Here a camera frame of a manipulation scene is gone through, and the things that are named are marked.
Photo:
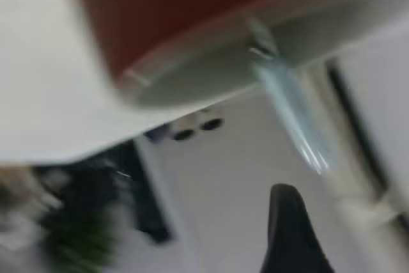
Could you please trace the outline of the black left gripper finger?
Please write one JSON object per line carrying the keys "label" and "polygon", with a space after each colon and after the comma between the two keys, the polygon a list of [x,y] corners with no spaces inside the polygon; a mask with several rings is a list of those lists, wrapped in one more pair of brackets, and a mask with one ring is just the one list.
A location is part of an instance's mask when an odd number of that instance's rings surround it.
{"label": "black left gripper finger", "polygon": [[267,249],[261,272],[333,272],[314,232],[304,200],[292,185],[270,191]]}

